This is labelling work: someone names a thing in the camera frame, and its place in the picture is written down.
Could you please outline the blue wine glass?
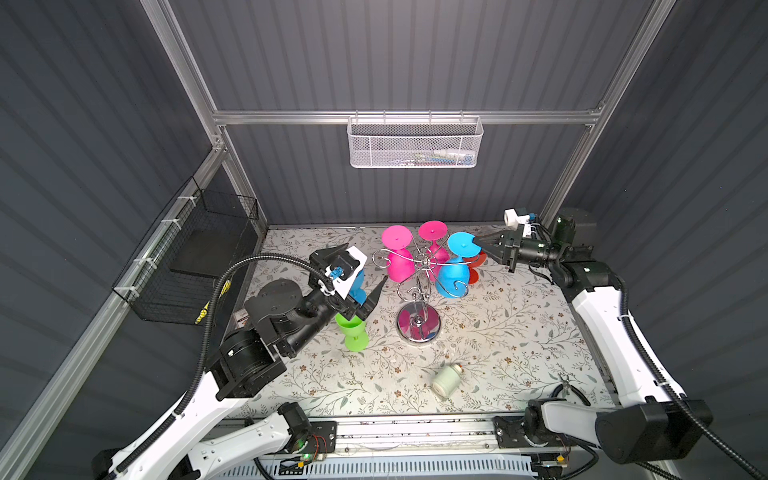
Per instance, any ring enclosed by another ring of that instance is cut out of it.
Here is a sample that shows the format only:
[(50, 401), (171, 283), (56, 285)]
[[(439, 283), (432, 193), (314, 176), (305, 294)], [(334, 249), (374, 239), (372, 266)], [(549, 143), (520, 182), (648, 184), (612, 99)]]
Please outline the blue wine glass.
[(367, 293), (363, 290), (364, 277), (365, 273), (361, 270), (357, 274), (348, 293), (348, 297), (359, 305), (363, 305), (367, 299)]
[(436, 288), (443, 297), (459, 299), (466, 296), (469, 290), (470, 271), (466, 260), (477, 256), (481, 248), (474, 243), (474, 235), (468, 232), (452, 234), (447, 246), (454, 257), (441, 266)]

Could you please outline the red wine glass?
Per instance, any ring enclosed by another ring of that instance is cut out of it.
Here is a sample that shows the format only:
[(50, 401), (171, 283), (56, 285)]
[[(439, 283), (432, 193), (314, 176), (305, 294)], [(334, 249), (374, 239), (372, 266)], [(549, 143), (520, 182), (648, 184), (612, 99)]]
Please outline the red wine glass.
[(469, 268), (469, 284), (474, 285), (480, 279), (479, 268), (486, 262), (487, 254), (481, 251), (474, 257), (467, 259), (467, 266)]

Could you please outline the green wine glass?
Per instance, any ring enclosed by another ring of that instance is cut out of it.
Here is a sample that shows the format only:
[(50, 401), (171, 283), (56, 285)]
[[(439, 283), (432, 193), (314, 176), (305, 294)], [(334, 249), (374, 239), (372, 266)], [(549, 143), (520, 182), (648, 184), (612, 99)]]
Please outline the green wine glass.
[(369, 344), (366, 322), (357, 315), (347, 319), (338, 313), (335, 316), (337, 325), (344, 336), (344, 344), (351, 352), (362, 352)]

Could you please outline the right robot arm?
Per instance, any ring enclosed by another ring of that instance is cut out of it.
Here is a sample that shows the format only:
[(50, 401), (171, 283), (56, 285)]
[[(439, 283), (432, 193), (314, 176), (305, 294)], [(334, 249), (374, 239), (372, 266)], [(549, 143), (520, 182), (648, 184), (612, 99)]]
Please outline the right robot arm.
[(595, 224), (588, 213), (564, 209), (544, 227), (535, 216), (505, 213), (505, 229), (473, 242), (510, 272), (544, 267), (590, 342), (609, 387), (612, 408), (563, 398), (532, 400), (521, 430), (534, 445), (557, 438), (601, 449), (617, 464), (686, 457), (713, 420), (673, 380), (638, 328), (622, 279), (594, 257)]

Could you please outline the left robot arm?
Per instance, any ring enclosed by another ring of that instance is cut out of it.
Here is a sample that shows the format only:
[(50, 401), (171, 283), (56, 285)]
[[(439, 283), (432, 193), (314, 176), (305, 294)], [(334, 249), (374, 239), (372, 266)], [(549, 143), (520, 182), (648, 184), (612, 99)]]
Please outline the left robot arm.
[[(104, 450), (92, 461), (97, 479), (209, 479), (257, 457), (296, 452), (308, 442), (312, 425), (295, 402), (280, 405), (265, 419), (209, 439), (221, 420), (240, 410), (286, 372), (296, 357), (337, 315), (364, 320), (378, 304), (377, 285), (364, 301), (352, 288), (367, 256), (342, 244), (320, 249), (306, 260), (262, 253), (239, 260), (219, 278), (208, 304), (200, 357), (184, 395), (139, 438), (121, 449)], [(291, 280), (268, 283), (245, 303), (245, 327), (209, 348), (212, 320), (226, 280), (255, 262), (278, 261), (309, 274), (304, 294)]]

